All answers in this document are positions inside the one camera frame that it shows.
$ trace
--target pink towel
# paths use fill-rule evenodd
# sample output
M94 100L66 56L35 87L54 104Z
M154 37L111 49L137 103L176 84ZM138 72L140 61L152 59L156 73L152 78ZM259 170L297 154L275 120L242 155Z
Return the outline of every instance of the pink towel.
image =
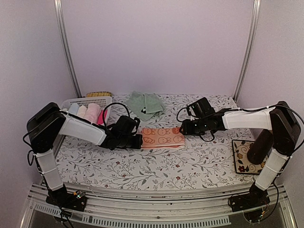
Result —
M143 128L143 149L180 149L185 147L185 137L175 128Z
M91 103L87 107L84 119L90 121L91 123L97 123L97 119L100 113L100 106L94 103Z
M99 115L99 117L98 117L98 121L97 121L97 124L98 125L104 125L104 121L103 121L103 113L104 113L104 111L102 110L101 111L101 113L100 113L100 115ZM104 120L106 121L106 114L108 113L108 110L106 110L105 111L105 113L104 113Z

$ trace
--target green towel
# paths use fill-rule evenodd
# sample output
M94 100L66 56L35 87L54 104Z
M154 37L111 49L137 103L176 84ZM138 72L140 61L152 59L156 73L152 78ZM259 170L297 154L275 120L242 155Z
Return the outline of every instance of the green towel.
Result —
M142 94L134 91L125 104L142 121L148 121L165 111L165 106L156 94Z

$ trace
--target folded towel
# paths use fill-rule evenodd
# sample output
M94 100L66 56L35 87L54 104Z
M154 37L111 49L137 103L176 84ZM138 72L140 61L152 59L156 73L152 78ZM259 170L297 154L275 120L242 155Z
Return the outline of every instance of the folded towel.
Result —
M104 117L105 117L104 120L103 120L103 113L104 113L104 111L102 110L100 112L100 115L99 115L98 120L97 120L98 125L104 125L104 120L106 121L106 114L108 113L108 110L106 110L105 113L104 113Z
M185 147L185 137L180 128L143 128L143 149L181 149Z
M91 103L87 107L84 119L91 123L97 123L98 116L100 114L100 106L98 104Z
M134 91L125 104L142 121L148 121L153 116L159 116L165 110L162 101L155 94L142 94Z
M68 112L70 114L76 115L79 109L79 105L77 103L72 103L70 108L68 109Z
M79 116L80 118L83 118L86 114L86 110L87 110L87 108L84 105L80 106L78 109L78 112L77 112L77 116Z

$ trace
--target orange towel with smiley faces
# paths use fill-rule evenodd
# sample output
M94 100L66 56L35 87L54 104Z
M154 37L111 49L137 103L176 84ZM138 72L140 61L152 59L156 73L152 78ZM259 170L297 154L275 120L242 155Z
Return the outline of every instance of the orange towel with smiley faces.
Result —
M143 149L180 149L185 147L185 137L179 127L174 128L143 128Z

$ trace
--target floral tablecloth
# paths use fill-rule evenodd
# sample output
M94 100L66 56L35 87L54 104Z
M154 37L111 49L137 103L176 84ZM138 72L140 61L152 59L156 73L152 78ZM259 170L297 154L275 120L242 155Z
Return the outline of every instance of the floral tablecloth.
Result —
M159 95L166 112L141 127L170 128L180 126L177 112L202 95ZM215 111L235 108L230 96L208 95ZM127 95L113 97L124 102ZM126 114L122 106L111 108L109 124ZM182 111L180 119L187 118ZM252 175L236 174L233 164L233 139L252 140L249 129L235 129L215 133L212 142L196 136L186 136L186 148L179 150L122 150L110 151L90 143L66 137L57 155L57 166L65 182L103 188L130 190L184 190L214 188L253 181Z

